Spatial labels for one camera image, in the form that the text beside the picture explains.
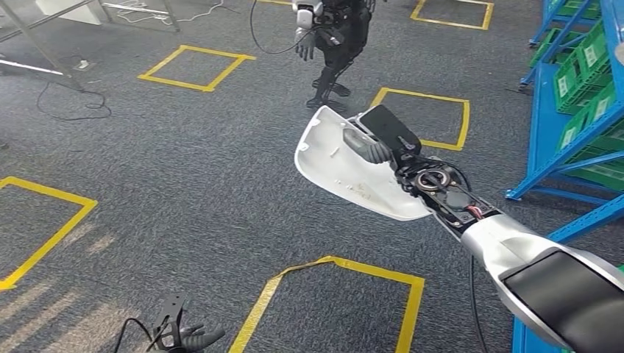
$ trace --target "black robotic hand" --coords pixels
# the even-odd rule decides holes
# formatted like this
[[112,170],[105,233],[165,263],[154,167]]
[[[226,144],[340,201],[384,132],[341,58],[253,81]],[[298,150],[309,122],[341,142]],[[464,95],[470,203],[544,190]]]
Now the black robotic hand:
[[457,166],[423,157],[419,138],[385,106],[368,111],[358,123],[377,143],[362,143],[348,135],[344,142],[370,163],[390,162],[403,191],[423,200],[455,236],[479,219],[498,214],[495,207],[472,194],[470,183]]
[[156,352],[200,353],[225,335],[221,327],[206,333],[202,329],[203,324],[180,328],[184,302],[185,296],[182,294],[174,294],[165,301],[156,319],[153,329],[155,337],[148,351],[156,345]]

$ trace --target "wire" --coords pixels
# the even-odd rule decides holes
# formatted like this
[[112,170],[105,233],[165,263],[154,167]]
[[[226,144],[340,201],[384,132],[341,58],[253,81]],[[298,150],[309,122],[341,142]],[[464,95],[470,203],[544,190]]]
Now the wire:
[[[85,108],[92,109],[92,110],[105,109],[106,113],[103,116],[84,116],[84,117],[81,117],[81,118],[62,118],[62,117],[60,117],[58,115],[54,115],[54,114],[52,114],[50,112],[45,111],[41,107],[41,98],[46,93],[48,88],[50,88],[50,84],[52,84],[52,83],[56,83],[59,86],[63,86],[64,88],[69,88],[70,90],[75,90],[76,92],[80,92],[82,94],[92,94],[94,96],[100,97],[102,99],[102,103],[98,103],[98,104],[88,103],[88,104],[85,104]],[[37,105],[37,109],[40,112],[42,112],[43,114],[45,114],[45,115],[47,115],[49,117],[52,117],[54,119],[61,120],[61,121],[78,121],[78,120],[91,120],[91,119],[105,119],[105,118],[109,118],[113,114],[113,111],[106,105],[106,96],[105,95],[103,95],[101,93],[97,93],[97,92],[92,92],[90,90],[77,90],[76,88],[69,87],[69,86],[64,85],[62,83],[51,82],[51,81],[48,81],[46,83],[45,88],[41,91],[41,93],[39,93],[39,96],[37,97],[37,104],[36,105]]]
[[169,324],[170,324],[170,321],[167,321],[166,323],[164,323],[165,326],[163,326],[163,328],[161,328],[160,331],[158,331],[156,336],[154,336],[154,339],[153,340],[152,340],[152,338],[149,339],[151,342],[149,343],[149,346],[147,346],[147,349],[145,350],[145,352],[149,352],[149,350],[152,349],[152,347],[158,341],[158,338],[160,338],[160,336],[163,334],[163,332],[165,332],[165,329],[167,328],[167,326],[169,326]]
[[121,346],[121,339],[124,338],[124,333],[126,332],[128,323],[131,321],[135,322],[143,330],[143,332],[145,332],[145,335],[147,336],[149,340],[152,340],[152,336],[149,334],[149,331],[147,330],[145,325],[143,325],[142,322],[140,322],[137,318],[127,318],[126,321],[124,321],[124,325],[121,327],[121,331],[119,332],[119,337],[117,337],[117,343],[115,344],[115,349],[113,350],[113,353],[119,352],[119,346]]
[[[234,13],[239,13],[239,12],[237,12],[235,10],[232,10],[230,8],[225,7],[223,5],[224,1],[225,0],[221,0],[220,3],[212,6],[208,10],[207,13],[200,13],[198,15],[195,15],[195,16],[191,17],[191,18],[182,18],[182,19],[177,20],[177,22],[191,22],[191,21],[195,21],[195,19],[197,19],[199,17],[210,15],[213,12],[213,10],[216,9],[217,7],[223,7],[224,9],[227,9],[227,10],[232,11]],[[128,1],[124,1],[124,2],[120,3],[119,5],[131,6],[131,7],[140,7],[140,8],[147,7],[147,4],[144,3],[144,2],[141,2],[140,0],[128,0]],[[124,20],[126,20],[130,24],[136,24],[137,22],[141,22],[141,21],[145,21],[145,20],[152,20],[152,19],[158,19],[158,20],[160,20],[160,22],[162,22],[166,26],[171,26],[173,24],[173,21],[169,21],[168,22],[168,17],[167,16],[163,17],[163,15],[152,14],[152,15],[150,15],[148,17],[138,18],[136,20],[131,20],[128,17],[126,17],[126,15],[129,15],[129,14],[134,13],[134,12],[135,11],[132,11],[132,10],[119,10],[119,11],[117,11],[117,17],[123,18]]]
[[475,295],[475,257],[470,255],[470,305],[472,307],[472,317],[475,319],[475,329],[477,330],[477,338],[481,345],[481,351],[488,353],[486,341],[483,339],[483,330],[481,329],[481,323],[479,322],[479,313],[477,312],[477,299]]
[[466,206],[466,209],[472,213],[472,215],[477,219],[483,219],[483,212],[481,212],[481,208],[476,207],[474,205]]
[[[202,16],[208,16],[208,15],[210,15],[210,14],[213,12],[213,10],[214,10],[214,9],[216,9],[217,7],[223,7],[223,2],[224,2],[224,1],[225,1],[225,0],[221,0],[221,2],[220,2],[220,3],[218,3],[218,4],[214,5],[214,6],[212,6],[212,7],[208,10],[208,12],[207,12],[207,13],[200,13],[200,14],[198,14],[198,15],[195,15],[195,16],[191,17],[191,18],[183,18],[183,19],[181,19],[181,20],[177,20],[177,21],[178,21],[178,22],[191,22],[191,21],[195,21],[195,19],[196,19],[196,18],[199,18],[199,17],[202,17]],[[167,23],[167,22],[166,22],[166,20],[161,20],[161,21],[162,21],[164,24],[166,24],[167,26],[171,26],[171,25],[173,24],[173,22],[171,22],[171,23]]]
[[280,50],[280,51],[267,51],[265,50],[259,43],[258,43],[258,39],[255,37],[255,32],[253,29],[253,12],[255,9],[255,5],[258,3],[258,0],[254,0],[253,4],[252,4],[252,10],[249,13],[249,29],[251,30],[252,33],[252,38],[254,40],[255,46],[258,47],[258,49],[260,49],[261,51],[264,51],[267,54],[270,55],[278,55],[278,54],[282,54],[282,53],[286,53],[287,51],[293,49],[295,46],[297,46],[299,43],[301,43],[301,41],[306,38],[308,35],[312,34],[312,33],[316,33],[315,29],[312,29],[311,31],[308,31],[308,33],[306,33],[305,35],[303,35],[303,37],[301,37],[301,39],[299,39],[295,44],[293,44],[291,47],[284,49],[284,50]]

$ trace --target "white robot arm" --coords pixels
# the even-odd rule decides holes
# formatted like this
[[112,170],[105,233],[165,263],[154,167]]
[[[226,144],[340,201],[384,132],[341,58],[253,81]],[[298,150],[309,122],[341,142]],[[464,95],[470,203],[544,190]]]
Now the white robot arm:
[[349,120],[322,107],[295,164],[318,186],[388,217],[433,214],[488,271],[502,303],[543,340],[576,353],[624,352],[623,272],[524,227],[474,195],[457,167],[420,149],[382,105]]
[[310,30],[314,18],[323,14],[321,0],[292,0],[293,11],[297,14],[297,28]]

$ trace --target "black cable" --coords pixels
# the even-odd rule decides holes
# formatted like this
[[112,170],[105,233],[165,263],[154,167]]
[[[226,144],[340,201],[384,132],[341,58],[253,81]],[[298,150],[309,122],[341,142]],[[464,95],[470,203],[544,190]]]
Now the black cable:
[[119,346],[121,346],[121,339],[124,338],[124,333],[126,332],[128,323],[131,321],[135,322],[143,330],[143,332],[145,332],[145,335],[149,340],[152,340],[152,335],[149,334],[149,331],[147,330],[145,325],[143,325],[143,323],[141,323],[137,318],[127,318],[126,321],[124,321],[124,325],[121,327],[121,331],[119,332],[119,337],[117,337],[117,343],[115,344],[115,349],[113,350],[113,353],[117,353],[119,351]]
[[253,29],[253,11],[254,11],[254,9],[255,9],[255,5],[256,5],[257,3],[258,3],[258,0],[254,0],[254,2],[253,2],[253,4],[252,4],[252,10],[251,10],[251,12],[249,13],[249,29],[250,29],[250,30],[251,30],[251,32],[252,32],[252,38],[253,38],[253,40],[254,40],[255,45],[256,45],[256,46],[257,46],[257,47],[258,47],[261,51],[264,51],[264,52],[265,52],[265,53],[267,53],[267,54],[271,54],[271,55],[278,55],[278,54],[286,53],[287,51],[289,51],[289,50],[293,49],[295,46],[297,46],[297,44],[301,43],[301,41],[302,41],[305,37],[307,37],[310,33],[312,33],[312,32],[316,32],[316,30],[315,30],[315,29],[312,29],[312,30],[308,31],[308,33],[306,33],[305,35],[303,35],[303,37],[301,37],[301,39],[299,39],[299,40],[298,40],[295,44],[293,44],[293,46],[291,46],[291,47],[290,47],[290,48],[288,48],[288,49],[284,49],[284,50],[282,50],[282,51],[275,51],[275,52],[273,52],[273,51],[267,51],[267,50],[265,50],[265,49],[264,49],[264,48],[263,48],[263,47],[262,47],[262,46],[258,43],[258,39],[255,37],[255,33],[254,33],[254,29]]
[[169,326],[169,321],[164,323],[164,325],[165,326],[163,326],[163,328],[161,328],[160,331],[158,331],[156,336],[154,336],[153,340],[152,340],[152,338],[149,339],[151,342],[149,342],[149,346],[147,346],[147,349],[145,350],[145,352],[149,352],[149,350],[152,349],[152,347],[156,344],[156,341],[158,341],[158,338],[160,338],[160,336],[163,334],[163,332],[165,332],[165,329],[167,328],[167,326]]
[[488,353],[486,341],[483,339],[483,330],[481,329],[481,323],[479,322],[479,313],[477,312],[477,299],[475,296],[475,257],[470,255],[470,305],[472,307],[472,317],[475,319],[475,329],[477,330],[477,338],[481,345],[481,351]]
[[[102,103],[89,103],[89,104],[85,104],[85,108],[87,109],[92,109],[92,110],[98,110],[98,109],[106,109],[106,113],[103,116],[84,116],[84,117],[80,117],[80,118],[62,118],[58,115],[54,115],[52,113],[46,112],[42,107],[41,107],[41,98],[43,97],[43,95],[46,93],[46,91],[48,90],[48,88],[50,88],[50,84],[51,83],[56,83],[59,86],[63,86],[64,88],[69,88],[70,90],[75,90],[76,92],[82,93],[82,94],[92,94],[94,96],[98,96],[102,99]],[[78,121],[78,120],[91,120],[91,119],[105,119],[105,118],[109,118],[112,114],[113,111],[106,105],[106,96],[101,94],[101,93],[97,93],[97,92],[92,92],[90,90],[78,90],[76,88],[72,88],[69,87],[67,85],[64,85],[62,83],[58,83],[58,82],[50,82],[48,81],[46,83],[45,88],[41,91],[41,93],[39,93],[39,96],[37,97],[37,109],[42,112],[43,114],[57,119],[57,120],[61,120],[61,121]]]

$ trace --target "green storage crate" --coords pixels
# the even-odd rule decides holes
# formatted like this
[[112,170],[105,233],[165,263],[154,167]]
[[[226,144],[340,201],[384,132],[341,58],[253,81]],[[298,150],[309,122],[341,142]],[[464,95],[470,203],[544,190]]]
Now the green storage crate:
[[624,151],[624,120],[620,119],[590,144],[599,149]]
[[555,73],[555,100],[557,111],[576,114],[596,97],[604,86],[594,85],[593,80],[607,82],[601,76],[591,76],[588,81],[581,73],[581,52],[578,47]]
[[568,121],[564,131],[561,134],[561,138],[559,139],[558,150],[563,149],[568,143],[572,142],[578,134],[581,133],[585,127],[585,122],[589,114],[589,108],[589,105],[586,106],[580,112],[576,113],[570,121]]
[[[548,10],[552,10],[559,0],[550,0],[550,5],[548,6]],[[557,15],[561,16],[574,16],[576,11],[581,7],[583,3],[582,0],[567,0],[563,7],[559,10]],[[582,18],[587,18],[590,20],[595,20],[600,18],[600,2],[598,0],[592,0],[585,10],[585,13],[581,16]]]
[[[569,163],[599,157],[609,151],[587,146],[570,159]],[[608,163],[594,164],[581,169],[566,172],[567,175],[596,182],[615,190],[624,190],[624,161],[613,160]]]
[[604,87],[613,80],[602,21],[587,33],[576,50],[579,50],[578,60],[583,81]]
[[591,124],[603,116],[605,111],[610,108],[617,98],[615,93],[615,84],[611,82],[590,103],[587,124]]
[[[550,48],[550,44],[553,43],[553,41],[557,38],[559,33],[561,33],[561,29],[559,29],[559,28],[553,28],[553,29],[551,29],[548,32],[546,37],[544,37],[544,40],[542,40],[542,42],[539,44],[539,48],[535,51],[535,55],[533,56],[533,58],[531,58],[531,62],[529,63],[530,67],[534,67],[535,64],[537,64],[539,59],[542,58],[542,55],[548,50],[548,48]],[[566,37],[563,39],[561,44],[568,43],[568,42],[578,38],[581,35],[583,35],[583,33],[570,32],[570,33],[568,33],[566,35]],[[559,52],[555,56],[555,59],[553,61],[551,61],[551,62],[555,62],[555,63],[563,63],[563,62],[565,62],[565,60],[569,57],[570,53],[574,49],[578,48],[578,44],[579,43],[574,43],[571,47],[563,49],[563,51]]]

